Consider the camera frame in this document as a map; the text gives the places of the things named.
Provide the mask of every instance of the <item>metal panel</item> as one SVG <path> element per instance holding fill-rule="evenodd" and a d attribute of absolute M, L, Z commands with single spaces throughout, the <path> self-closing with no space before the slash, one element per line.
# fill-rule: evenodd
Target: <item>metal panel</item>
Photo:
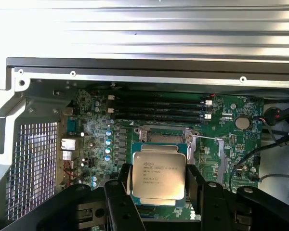
<path fill-rule="evenodd" d="M 21 125 L 7 176 L 7 218 L 17 220 L 54 195 L 57 123 Z"/>
<path fill-rule="evenodd" d="M 8 56 L 289 62 L 289 0 L 2 0 Z"/>

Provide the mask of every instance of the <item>perforated metal mesh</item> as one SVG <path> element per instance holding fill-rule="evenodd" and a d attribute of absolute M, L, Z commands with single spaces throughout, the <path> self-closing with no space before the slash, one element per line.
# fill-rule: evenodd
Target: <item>perforated metal mesh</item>
<path fill-rule="evenodd" d="M 7 176 L 8 219 L 17 220 L 54 195 L 57 123 L 21 125 Z"/>

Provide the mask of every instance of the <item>ventilation grille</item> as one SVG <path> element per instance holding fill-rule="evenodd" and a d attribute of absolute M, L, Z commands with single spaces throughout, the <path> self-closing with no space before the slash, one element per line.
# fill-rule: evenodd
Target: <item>ventilation grille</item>
<path fill-rule="evenodd" d="M 17 220 L 54 195 L 57 123 L 21 125 L 7 176 L 7 217 Z"/>

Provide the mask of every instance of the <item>motherboard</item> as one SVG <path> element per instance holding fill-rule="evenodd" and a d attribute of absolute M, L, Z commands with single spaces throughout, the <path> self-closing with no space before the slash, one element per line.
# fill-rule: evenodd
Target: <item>motherboard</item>
<path fill-rule="evenodd" d="M 263 99 L 256 97 L 78 90 L 62 115 L 65 184 L 84 183 L 94 190 L 116 179 L 124 163 L 132 163 L 138 178 L 131 180 L 134 191 L 128 193 L 142 218 L 198 219 L 184 188 L 173 195 L 154 189 L 161 182 L 167 182 L 169 191 L 180 184 L 185 164 L 195 164 L 205 180 L 229 189 L 233 167 L 261 145 L 262 123 L 257 117 L 262 115 Z M 241 165 L 232 190 L 257 187 L 249 177 L 258 176 L 259 165 L 259 156 Z"/>

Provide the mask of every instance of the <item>green circuit board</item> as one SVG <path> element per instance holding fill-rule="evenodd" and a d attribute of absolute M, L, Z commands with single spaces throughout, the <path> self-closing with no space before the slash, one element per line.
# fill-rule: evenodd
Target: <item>green circuit board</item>
<path fill-rule="evenodd" d="M 209 105 L 202 107 L 200 119 L 194 122 L 192 116 L 173 116 L 171 112 L 160 109 L 168 105 L 165 101 L 154 102 L 152 108 L 157 111 L 154 121 L 152 119 L 137 120 L 134 114 L 139 112 L 128 112 L 116 116 L 113 108 L 115 99 L 122 100 L 119 107 L 135 108 L 137 110 L 137 99 L 145 102 L 146 99 L 167 99 L 173 102 L 203 101 L 202 94 L 194 93 L 169 93 L 169 92 L 145 92 L 145 91 L 123 91 L 123 90 L 93 90 L 88 93 L 79 90 L 73 107 L 74 115 L 67 120 L 67 135 L 75 135 L 80 131 L 86 133 L 83 139 L 83 146 L 80 149 L 80 157 L 87 157 L 92 160 L 89 167 L 78 168 L 78 175 L 86 172 L 84 183 L 96 188 L 108 179 L 114 179 L 122 164 L 132 161 L 132 145 L 139 142 L 137 128 L 143 125 L 168 126 L 165 129 L 152 129 L 156 137 L 171 136 L 178 140 L 182 136 L 181 130 L 171 129 L 171 126 L 190 128 L 199 133 L 200 136 L 209 137 L 196 139 L 196 150 L 194 152 L 195 165 L 208 181 L 217 180 L 217 168 L 221 164 L 219 158 L 218 138 L 224 140 L 224 153 L 226 154 L 226 172 L 223 177 L 223 185 L 229 187 L 229 174 L 233 166 L 248 152 L 260 147 L 262 124 L 255 119 L 263 115 L 263 99 L 245 96 L 212 96 Z M 246 117 L 250 121 L 247 129 L 241 130 L 236 126 L 236 119 Z M 258 175 L 258 157 L 250 158 L 233 177 L 233 190 L 240 186 L 254 186 L 258 183 L 251 182 L 248 175 Z M 146 209 L 139 208 L 144 218 L 163 219 L 197 219 L 194 210 L 186 199 L 184 207 L 156 206 Z"/>

